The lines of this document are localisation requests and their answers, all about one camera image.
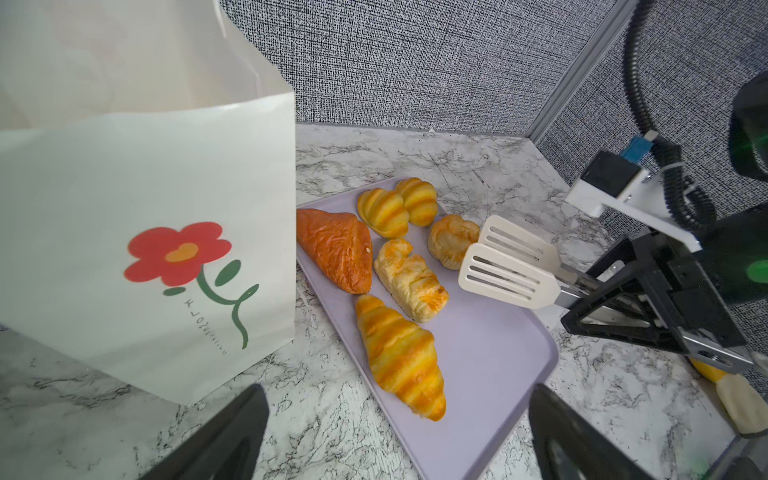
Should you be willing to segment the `twisted flaky pastry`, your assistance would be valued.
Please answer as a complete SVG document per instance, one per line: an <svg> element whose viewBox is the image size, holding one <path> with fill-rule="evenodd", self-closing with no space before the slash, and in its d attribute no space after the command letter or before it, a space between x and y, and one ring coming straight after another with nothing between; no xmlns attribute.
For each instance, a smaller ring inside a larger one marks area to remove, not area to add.
<svg viewBox="0 0 768 480"><path fill-rule="evenodd" d="M389 240L379 249L374 270L403 312L411 320L426 323L446 306L450 294L424 258L412 252L407 240Z"/></svg>

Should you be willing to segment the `steel tongs with white tips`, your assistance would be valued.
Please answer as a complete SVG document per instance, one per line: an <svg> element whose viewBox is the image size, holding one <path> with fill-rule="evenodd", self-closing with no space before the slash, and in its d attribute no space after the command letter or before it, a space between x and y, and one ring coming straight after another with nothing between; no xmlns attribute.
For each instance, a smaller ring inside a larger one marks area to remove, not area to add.
<svg viewBox="0 0 768 480"><path fill-rule="evenodd" d="M603 282L562 262L555 245L498 215L488 217L462 261L459 286L531 310L557 305L573 313Z"/></svg>

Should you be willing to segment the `golden knotted puff pastry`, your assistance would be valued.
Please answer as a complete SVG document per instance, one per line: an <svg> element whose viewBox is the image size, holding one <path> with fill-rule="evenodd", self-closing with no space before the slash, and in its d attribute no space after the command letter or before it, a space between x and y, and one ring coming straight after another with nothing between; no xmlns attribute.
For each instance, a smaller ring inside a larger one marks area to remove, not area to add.
<svg viewBox="0 0 768 480"><path fill-rule="evenodd" d="M427 246L443 267L458 271L468 247L479 239L480 227L459 215L447 215L432 225Z"/></svg>

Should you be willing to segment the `small striped roll left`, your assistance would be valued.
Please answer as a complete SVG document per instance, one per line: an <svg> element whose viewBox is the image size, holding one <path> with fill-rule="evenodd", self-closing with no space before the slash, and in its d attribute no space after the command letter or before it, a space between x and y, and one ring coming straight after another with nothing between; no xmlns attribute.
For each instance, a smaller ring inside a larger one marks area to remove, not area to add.
<svg viewBox="0 0 768 480"><path fill-rule="evenodd" d="M375 188L363 192L357 200L362 221L383 238L404 238L408 232L409 212L395 191Z"/></svg>

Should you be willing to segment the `dark orange triangular pastry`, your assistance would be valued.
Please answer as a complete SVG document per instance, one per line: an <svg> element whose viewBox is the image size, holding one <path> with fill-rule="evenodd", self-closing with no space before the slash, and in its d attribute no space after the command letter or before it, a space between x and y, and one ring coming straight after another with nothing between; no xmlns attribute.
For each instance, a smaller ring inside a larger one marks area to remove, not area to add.
<svg viewBox="0 0 768 480"><path fill-rule="evenodd" d="M297 241L322 273L350 294L367 294L373 280L368 227L351 213L298 209Z"/></svg>

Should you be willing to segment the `yellow object behind right arm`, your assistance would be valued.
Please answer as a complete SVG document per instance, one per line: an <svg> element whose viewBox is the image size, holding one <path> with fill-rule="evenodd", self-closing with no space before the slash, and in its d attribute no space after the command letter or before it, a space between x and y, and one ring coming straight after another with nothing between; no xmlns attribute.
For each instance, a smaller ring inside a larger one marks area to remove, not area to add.
<svg viewBox="0 0 768 480"><path fill-rule="evenodd" d="M767 402L742 375L727 373L695 359L690 362L715 385L720 401L742 437L767 434Z"/></svg>

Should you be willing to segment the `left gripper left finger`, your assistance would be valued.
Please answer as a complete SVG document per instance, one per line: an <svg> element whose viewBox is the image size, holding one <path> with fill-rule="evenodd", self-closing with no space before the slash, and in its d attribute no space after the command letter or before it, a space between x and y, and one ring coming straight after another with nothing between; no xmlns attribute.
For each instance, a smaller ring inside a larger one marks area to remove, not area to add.
<svg viewBox="0 0 768 480"><path fill-rule="evenodd" d="M251 479L268 419L265 391L253 384L143 477Z"/></svg>

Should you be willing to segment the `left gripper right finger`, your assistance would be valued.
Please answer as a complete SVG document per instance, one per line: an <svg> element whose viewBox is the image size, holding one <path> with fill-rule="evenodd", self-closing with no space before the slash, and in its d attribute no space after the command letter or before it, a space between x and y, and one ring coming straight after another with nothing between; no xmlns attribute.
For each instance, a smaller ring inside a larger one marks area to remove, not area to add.
<svg viewBox="0 0 768 480"><path fill-rule="evenodd" d="M532 389L529 423L543 479L650 477L544 384Z"/></svg>

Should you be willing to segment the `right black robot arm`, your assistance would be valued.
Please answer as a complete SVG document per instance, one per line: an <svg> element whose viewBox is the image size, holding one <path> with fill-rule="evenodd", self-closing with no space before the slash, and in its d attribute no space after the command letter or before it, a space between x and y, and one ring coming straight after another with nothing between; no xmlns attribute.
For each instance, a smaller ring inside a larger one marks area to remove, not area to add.
<svg viewBox="0 0 768 480"><path fill-rule="evenodd" d="M575 335L745 371L755 358L733 309L767 296L767 206L719 216L686 173L680 145L659 133L634 69L624 86L640 133L622 153L598 152L567 200L595 217L620 212L645 229L590 267L590 277L620 269L577 299L563 325Z"/></svg>

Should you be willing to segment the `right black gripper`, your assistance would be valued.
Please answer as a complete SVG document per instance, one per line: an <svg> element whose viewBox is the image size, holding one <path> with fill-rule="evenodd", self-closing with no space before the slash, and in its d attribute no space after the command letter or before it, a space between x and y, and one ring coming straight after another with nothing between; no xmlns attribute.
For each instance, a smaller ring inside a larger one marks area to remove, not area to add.
<svg viewBox="0 0 768 480"><path fill-rule="evenodd" d="M596 279L623 267L568 307L573 335L680 354L728 373L756 365L747 340L705 269L685 246L660 232L622 237L587 271Z"/></svg>

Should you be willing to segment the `white paper bag with flower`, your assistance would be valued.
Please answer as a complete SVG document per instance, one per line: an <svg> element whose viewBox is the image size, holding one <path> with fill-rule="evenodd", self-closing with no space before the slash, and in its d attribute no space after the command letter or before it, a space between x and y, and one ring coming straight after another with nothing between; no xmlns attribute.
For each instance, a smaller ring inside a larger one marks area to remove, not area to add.
<svg viewBox="0 0 768 480"><path fill-rule="evenodd" d="M295 95L217 1L1 5L1 322L193 404L294 334Z"/></svg>

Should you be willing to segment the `lilac plastic tray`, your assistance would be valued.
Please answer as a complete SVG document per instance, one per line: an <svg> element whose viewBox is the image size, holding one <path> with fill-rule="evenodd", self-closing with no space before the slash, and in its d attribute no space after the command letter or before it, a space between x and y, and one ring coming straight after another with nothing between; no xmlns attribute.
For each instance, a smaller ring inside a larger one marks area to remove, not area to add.
<svg viewBox="0 0 768 480"><path fill-rule="evenodd" d="M531 388L558 362L557 345L524 308L462 290L458 274L427 248L430 230L410 226L406 239L450 294L425 329L435 337L447 410L433 422L413 413L374 381L356 325L354 296L330 282L303 250L299 266L393 432L424 479L479 479L528 407Z"/></svg>

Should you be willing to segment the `large striped croissant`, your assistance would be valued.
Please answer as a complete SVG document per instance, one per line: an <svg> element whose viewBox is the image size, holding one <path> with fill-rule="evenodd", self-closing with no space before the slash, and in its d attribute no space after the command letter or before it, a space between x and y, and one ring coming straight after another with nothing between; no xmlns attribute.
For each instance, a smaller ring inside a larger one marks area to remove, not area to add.
<svg viewBox="0 0 768 480"><path fill-rule="evenodd" d="M413 413L440 421L447 400L434 335L372 295L356 299L355 313L376 384Z"/></svg>

